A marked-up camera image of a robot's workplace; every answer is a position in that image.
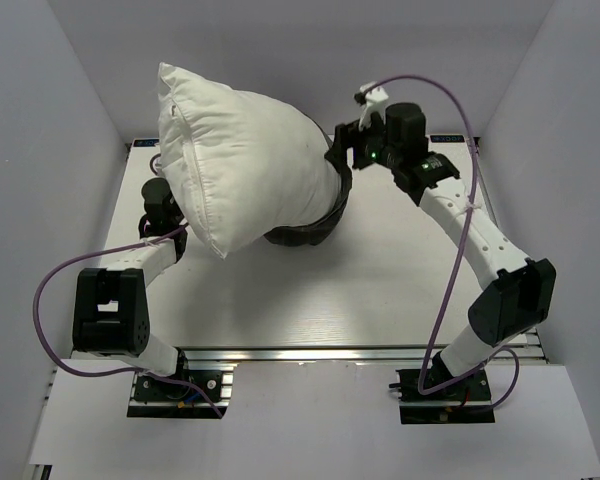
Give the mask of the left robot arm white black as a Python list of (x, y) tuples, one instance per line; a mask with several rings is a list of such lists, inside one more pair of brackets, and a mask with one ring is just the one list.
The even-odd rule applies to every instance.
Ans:
[(178, 366), (178, 349), (151, 332), (147, 287), (182, 258), (188, 234), (165, 179), (148, 180), (141, 195), (140, 244), (114, 262), (78, 275), (73, 347), (158, 375), (160, 391), (179, 399), (189, 392), (192, 377)]

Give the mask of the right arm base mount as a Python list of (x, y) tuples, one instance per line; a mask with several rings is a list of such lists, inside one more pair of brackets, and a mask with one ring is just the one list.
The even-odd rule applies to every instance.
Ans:
[(397, 370), (397, 380), (388, 386), (397, 397), (403, 425), (492, 424), (495, 422), (491, 390), (486, 373), (422, 395), (417, 390), (419, 369)]

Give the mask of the white pillow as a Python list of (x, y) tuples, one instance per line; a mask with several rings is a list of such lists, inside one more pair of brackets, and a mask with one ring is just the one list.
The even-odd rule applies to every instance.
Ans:
[(218, 257), (264, 238), (282, 213), (284, 162), (315, 122), (282, 101), (168, 63), (158, 67), (161, 172)]

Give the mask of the dark grey checked pillowcase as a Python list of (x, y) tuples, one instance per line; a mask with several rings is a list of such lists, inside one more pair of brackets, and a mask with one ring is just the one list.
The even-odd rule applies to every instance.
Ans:
[(285, 247), (317, 246), (340, 222), (352, 187), (347, 161), (327, 158), (333, 140), (315, 123), (304, 153), (284, 162), (281, 183), (282, 213), (273, 229), (264, 234), (271, 244)]

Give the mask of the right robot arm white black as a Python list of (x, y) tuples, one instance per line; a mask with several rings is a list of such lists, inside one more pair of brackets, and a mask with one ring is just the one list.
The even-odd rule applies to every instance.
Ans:
[(556, 280), (547, 259), (535, 261), (511, 243), (475, 201), (451, 160), (429, 147), (426, 117), (414, 103), (374, 112), (367, 124), (339, 124), (328, 160), (361, 170), (387, 168), (395, 185), (432, 218), (460, 250), (482, 290), (468, 309), (467, 327), (433, 360), (431, 384), (452, 399), (467, 372), (512, 338), (546, 320)]

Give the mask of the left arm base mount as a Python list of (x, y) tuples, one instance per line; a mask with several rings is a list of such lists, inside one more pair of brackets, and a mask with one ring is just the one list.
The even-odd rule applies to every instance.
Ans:
[[(178, 379), (201, 389), (222, 415), (232, 395), (235, 363), (188, 360)], [(133, 380), (127, 417), (137, 419), (212, 419), (220, 417), (194, 388), (158, 381), (149, 376)]]

